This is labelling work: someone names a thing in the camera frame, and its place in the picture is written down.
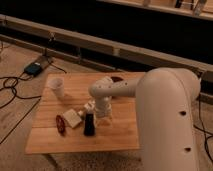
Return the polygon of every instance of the black cable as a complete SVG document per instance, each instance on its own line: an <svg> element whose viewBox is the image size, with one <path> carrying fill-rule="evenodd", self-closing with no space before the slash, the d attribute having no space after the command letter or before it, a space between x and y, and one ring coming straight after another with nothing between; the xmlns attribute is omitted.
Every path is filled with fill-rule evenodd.
<svg viewBox="0 0 213 171"><path fill-rule="evenodd" d="M39 103L41 98L39 98L33 106L24 114L24 116L16 123L16 125L8 132L8 134L1 140L0 145L10 136L10 134L17 128L17 126L26 118L26 116L33 110L33 108Z"/></svg>
<svg viewBox="0 0 213 171"><path fill-rule="evenodd" d="M11 90L11 93L13 94L13 96L11 97L11 99L9 101L7 101L5 104L3 104L2 106L0 106L0 109L3 109L4 107L6 107L7 105L9 105L10 103L12 103L12 101L15 99L15 98L19 98L19 99L23 99L23 100L27 100L27 99L35 99L35 98L40 98L41 96L32 96L32 97L21 97L18 95L18 92L17 92L17 89L16 89L16 86L18 85L19 83L19 80L21 81L28 81L29 79L31 79L32 77L28 77L28 78L21 78L23 76L24 73L22 73L19 77L0 77L0 79L5 79L4 82L3 82L3 88L0 89L0 92L1 91L4 91L4 90L8 90L10 89ZM7 85L9 81L11 80L14 80L12 82L12 85Z"/></svg>
<svg viewBox="0 0 213 171"><path fill-rule="evenodd" d="M213 158L212 158L212 156L211 156L211 154L209 152L209 146L208 146L208 140L210 138L212 138L212 135L209 136L209 137L207 136L206 129L205 129L202 117L201 117L201 95L199 95L199 120L201 122L202 129L203 129L203 134L204 134L204 148L205 148L205 151L206 151L206 154L207 154L209 160L213 163Z"/></svg>
<svg viewBox="0 0 213 171"><path fill-rule="evenodd" d="M212 133L212 132L209 132L209 131L206 131L206 130L204 131L202 128L198 127L198 126L195 125L195 124L194 124L194 128L196 128L196 129L199 130L199 131L205 132L205 133L207 133L207 134L213 136L213 133Z"/></svg>
<svg viewBox="0 0 213 171"><path fill-rule="evenodd" d="M52 42L54 40L54 38L50 38L49 40L48 40L48 45ZM62 69L62 68L60 68L60 67L58 67L58 66L55 66L55 65L53 65L49 60L48 60L48 56L47 56L47 47L45 47L44 48L44 54L43 54L44 56L45 56L45 58L46 58L46 60L47 60L47 62L49 63L49 65L50 66L52 66L52 67L54 67L54 68L56 68L56 69L58 69L58 70L60 70L60 71L63 71L65 74L67 73L67 71L65 71L64 69Z"/></svg>
<svg viewBox="0 0 213 171"><path fill-rule="evenodd" d="M46 58L46 59L47 59L47 62L48 62L51 66L53 66L54 68L56 68L56 69L58 69L58 70L63 71L65 74L67 73L67 71L65 71L64 69L62 69L62 68L60 68L60 67L58 67L58 66L53 65L53 64L48 60L48 58Z"/></svg>

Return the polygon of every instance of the black wall panel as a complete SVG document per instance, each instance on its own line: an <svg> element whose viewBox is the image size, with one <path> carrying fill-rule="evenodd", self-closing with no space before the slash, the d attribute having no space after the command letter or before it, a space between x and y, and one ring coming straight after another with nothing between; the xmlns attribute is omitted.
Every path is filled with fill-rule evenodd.
<svg viewBox="0 0 213 171"><path fill-rule="evenodd" d="M213 64L213 21L95 0L1 0L0 13Z"/></svg>

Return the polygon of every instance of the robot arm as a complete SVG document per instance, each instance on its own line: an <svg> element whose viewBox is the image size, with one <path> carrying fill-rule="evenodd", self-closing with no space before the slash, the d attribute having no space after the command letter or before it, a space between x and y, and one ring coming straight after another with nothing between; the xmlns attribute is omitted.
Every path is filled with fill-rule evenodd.
<svg viewBox="0 0 213 171"><path fill-rule="evenodd" d="M144 171L199 170L191 101L200 92L200 81L194 73L154 69L139 79L96 82L89 92L96 102L107 96L135 97Z"/></svg>

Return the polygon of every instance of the white cup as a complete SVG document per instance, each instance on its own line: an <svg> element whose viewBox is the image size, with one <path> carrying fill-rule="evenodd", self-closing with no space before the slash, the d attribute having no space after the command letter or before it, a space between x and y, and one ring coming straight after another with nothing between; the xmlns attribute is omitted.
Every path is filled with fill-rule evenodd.
<svg viewBox="0 0 213 171"><path fill-rule="evenodd" d="M57 98L64 97L64 80L62 78L53 78L48 81L47 86L51 88Z"/></svg>

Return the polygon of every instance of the table top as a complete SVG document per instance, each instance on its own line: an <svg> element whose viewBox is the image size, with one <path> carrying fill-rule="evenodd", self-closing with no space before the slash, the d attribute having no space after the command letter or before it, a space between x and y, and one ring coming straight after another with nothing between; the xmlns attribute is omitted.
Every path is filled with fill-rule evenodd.
<svg viewBox="0 0 213 171"><path fill-rule="evenodd" d="M56 77L64 78L65 97L58 100L50 88L45 86L26 145L26 153L139 149L134 98L113 98L112 124L99 125L96 127L95 136L92 137L84 136L84 123L75 129L66 123L66 134L61 136L57 131L55 118L71 108L76 111L82 109L83 105L92 99L88 87L104 76L131 79L143 75L142 72L50 74L47 81Z"/></svg>

